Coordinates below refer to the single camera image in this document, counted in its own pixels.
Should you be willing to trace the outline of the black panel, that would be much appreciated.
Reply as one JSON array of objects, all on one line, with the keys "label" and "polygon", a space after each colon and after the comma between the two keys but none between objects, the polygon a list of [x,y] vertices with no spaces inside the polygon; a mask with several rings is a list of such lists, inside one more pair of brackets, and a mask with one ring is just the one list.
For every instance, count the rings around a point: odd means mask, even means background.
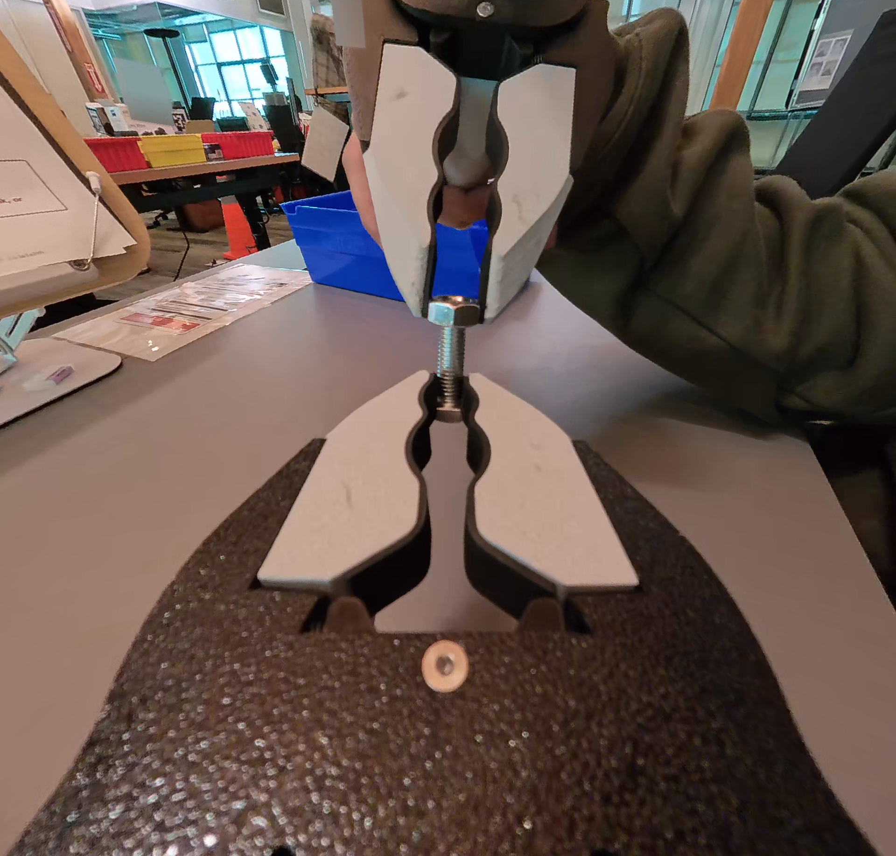
[{"label": "black panel", "polygon": [[895,10],[869,38],[804,131],[774,169],[812,199],[854,181],[895,127]]}]

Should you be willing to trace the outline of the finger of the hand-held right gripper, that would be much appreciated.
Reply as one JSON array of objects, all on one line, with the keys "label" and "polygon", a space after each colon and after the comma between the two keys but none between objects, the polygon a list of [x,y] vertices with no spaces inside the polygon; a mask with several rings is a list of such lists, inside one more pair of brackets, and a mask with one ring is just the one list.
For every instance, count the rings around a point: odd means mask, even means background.
[{"label": "finger of the hand-held right gripper", "polygon": [[431,299],[440,138],[458,89],[454,72],[420,46],[384,44],[364,168],[388,268],[416,317]]},{"label": "finger of the hand-held right gripper", "polygon": [[483,266],[484,322],[496,320],[530,278],[572,188],[575,85],[575,68],[540,63],[497,89],[500,164]]}]

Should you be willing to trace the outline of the silver bolt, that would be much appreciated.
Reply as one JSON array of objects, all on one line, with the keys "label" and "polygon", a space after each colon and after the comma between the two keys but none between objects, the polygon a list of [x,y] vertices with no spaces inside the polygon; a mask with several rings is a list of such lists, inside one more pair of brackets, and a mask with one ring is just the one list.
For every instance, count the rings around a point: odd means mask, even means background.
[{"label": "silver bolt", "polygon": [[439,402],[462,402],[466,333],[480,323],[480,315],[477,302],[460,295],[439,297],[428,305],[427,321],[440,330],[435,372],[441,389]]}]

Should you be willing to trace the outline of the person's right forearm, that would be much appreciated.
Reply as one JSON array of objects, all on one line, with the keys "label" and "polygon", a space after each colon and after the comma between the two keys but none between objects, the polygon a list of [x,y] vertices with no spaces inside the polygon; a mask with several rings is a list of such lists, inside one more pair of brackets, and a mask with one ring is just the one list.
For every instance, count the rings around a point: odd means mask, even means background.
[{"label": "person's right forearm", "polygon": [[539,271],[622,343],[771,424],[894,424],[895,184],[755,180],[745,121],[688,116],[684,18],[604,38],[615,89]]}]

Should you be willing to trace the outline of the clear plastic bag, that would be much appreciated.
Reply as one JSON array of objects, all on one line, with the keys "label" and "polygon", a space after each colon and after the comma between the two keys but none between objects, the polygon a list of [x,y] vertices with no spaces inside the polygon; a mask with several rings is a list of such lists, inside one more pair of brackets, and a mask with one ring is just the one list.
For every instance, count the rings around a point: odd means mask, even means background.
[{"label": "clear plastic bag", "polygon": [[311,283],[306,270],[230,265],[75,324],[54,338],[155,361]]}]

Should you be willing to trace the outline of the white hanging card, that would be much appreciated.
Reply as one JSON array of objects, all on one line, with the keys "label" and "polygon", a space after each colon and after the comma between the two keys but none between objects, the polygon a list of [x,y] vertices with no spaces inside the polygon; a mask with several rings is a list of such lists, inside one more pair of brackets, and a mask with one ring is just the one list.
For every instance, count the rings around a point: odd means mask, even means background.
[{"label": "white hanging card", "polygon": [[308,122],[301,165],[329,183],[334,183],[342,160],[350,126],[323,106],[317,106]]},{"label": "white hanging card", "polygon": [[330,0],[330,4],[336,45],[364,49],[363,0]]}]

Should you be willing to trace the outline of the grey notice board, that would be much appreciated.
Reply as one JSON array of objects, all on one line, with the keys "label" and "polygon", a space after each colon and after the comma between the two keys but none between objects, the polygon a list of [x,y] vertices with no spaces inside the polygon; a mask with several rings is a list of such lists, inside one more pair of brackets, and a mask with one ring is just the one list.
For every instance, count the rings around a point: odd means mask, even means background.
[{"label": "grey notice board", "polygon": [[895,0],[822,0],[787,101],[788,111],[818,109],[845,76]]}]

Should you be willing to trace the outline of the black floor lamp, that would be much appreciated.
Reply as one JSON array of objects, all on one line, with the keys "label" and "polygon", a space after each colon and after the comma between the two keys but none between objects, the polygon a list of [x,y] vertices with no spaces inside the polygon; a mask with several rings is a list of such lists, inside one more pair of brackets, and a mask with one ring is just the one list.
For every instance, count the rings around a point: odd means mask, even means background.
[{"label": "black floor lamp", "polygon": [[167,57],[168,57],[168,64],[171,68],[172,74],[175,78],[177,88],[180,92],[181,104],[183,106],[183,109],[185,111],[188,111],[190,97],[189,97],[187,89],[185,88],[184,81],[181,77],[180,71],[176,64],[175,56],[173,53],[173,48],[171,46],[171,44],[176,39],[178,39],[180,37],[180,33],[176,29],[163,28],[160,26],[156,26],[156,27],[152,27],[149,29],[145,29],[144,35],[148,39],[152,38],[157,41],[161,41],[161,43],[164,47],[165,53],[167,54]]}]

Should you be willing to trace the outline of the printed instruction papers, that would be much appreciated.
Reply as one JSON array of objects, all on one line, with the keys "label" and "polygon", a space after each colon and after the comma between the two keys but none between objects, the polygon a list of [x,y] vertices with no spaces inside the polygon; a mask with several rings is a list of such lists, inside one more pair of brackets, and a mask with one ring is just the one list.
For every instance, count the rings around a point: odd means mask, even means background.
[{"label": "printed instruction papers", "polygon": [[2,276],[116,256],[135,244],[6,90],[1,122]]}]

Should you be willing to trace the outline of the person's right hand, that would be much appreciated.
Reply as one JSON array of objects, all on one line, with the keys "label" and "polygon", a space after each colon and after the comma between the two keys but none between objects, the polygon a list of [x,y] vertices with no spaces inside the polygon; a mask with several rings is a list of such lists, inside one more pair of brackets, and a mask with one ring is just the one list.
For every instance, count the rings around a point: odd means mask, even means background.
[{"label": "person's right hand", "polygon": [[438,223],[455,230],[465,230],[475,223],[484,221],[493,191],[493,181],[472,189],[444,185],[441,191],[442,209]]}]

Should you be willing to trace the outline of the grey desk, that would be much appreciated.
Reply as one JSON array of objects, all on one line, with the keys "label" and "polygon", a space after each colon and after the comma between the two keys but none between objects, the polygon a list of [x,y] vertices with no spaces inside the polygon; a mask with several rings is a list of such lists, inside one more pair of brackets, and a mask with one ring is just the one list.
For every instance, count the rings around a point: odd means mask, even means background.
[{"label": "grey desk", "polygon": [[[467,356],[700,551],[833,790],[894,854],[894,607],[811,447],[657,368],[537,274]],[[312,284],[2,429],[2,854],[185,560],[311,439],[433,357],[401,304]]]}]

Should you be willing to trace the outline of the wooden pillar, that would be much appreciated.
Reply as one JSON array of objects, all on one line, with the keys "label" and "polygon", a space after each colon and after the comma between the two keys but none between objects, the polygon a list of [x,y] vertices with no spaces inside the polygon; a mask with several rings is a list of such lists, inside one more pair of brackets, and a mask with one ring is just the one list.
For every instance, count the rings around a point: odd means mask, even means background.
[{"label": "wooden pillar", "polygon": [[108,100],[110,95],[67,0],[42,2],[88,100]]}]

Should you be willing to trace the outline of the blue plastic bin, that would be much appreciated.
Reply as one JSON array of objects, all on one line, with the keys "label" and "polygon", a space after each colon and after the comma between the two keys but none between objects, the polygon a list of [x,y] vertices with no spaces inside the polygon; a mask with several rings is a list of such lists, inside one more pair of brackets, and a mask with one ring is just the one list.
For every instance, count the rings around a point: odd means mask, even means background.
[{"label": "blue plastic bin", "polygon": [[[363,226],[350,191],[281,205],[315,283],[401,302],[385,254]],[[487,246],[485,222],[465,230],[436,225],[435,297],[475,300]]]}]

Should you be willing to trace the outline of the orange traffic cone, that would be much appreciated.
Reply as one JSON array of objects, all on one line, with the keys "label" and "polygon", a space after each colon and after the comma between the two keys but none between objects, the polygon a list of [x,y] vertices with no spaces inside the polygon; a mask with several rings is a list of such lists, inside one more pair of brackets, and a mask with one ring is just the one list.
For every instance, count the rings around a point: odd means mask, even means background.
[{"label": "orange traffic cone", "polygon": [[228,250],[223,254],[223,259],[234,261],[258,252],[252,226],[237,198],[224,196],[219,201],[228,237]]}]

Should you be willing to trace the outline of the wooden clipboard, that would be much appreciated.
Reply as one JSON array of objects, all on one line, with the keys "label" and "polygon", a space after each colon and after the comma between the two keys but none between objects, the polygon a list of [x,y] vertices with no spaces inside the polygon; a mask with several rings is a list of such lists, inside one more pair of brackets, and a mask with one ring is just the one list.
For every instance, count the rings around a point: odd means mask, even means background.
[{"label": "wooden clipboard", "polygon": [[96,204],[105,206],[135,240],[120,255],[90,257],[1,275],[2,316],[42,309],[135,277],[146,267],[150,256],[149,237],[139,213],[5,36],[1,37],[1,85],[69,167],[84,175],[96,196]]}]

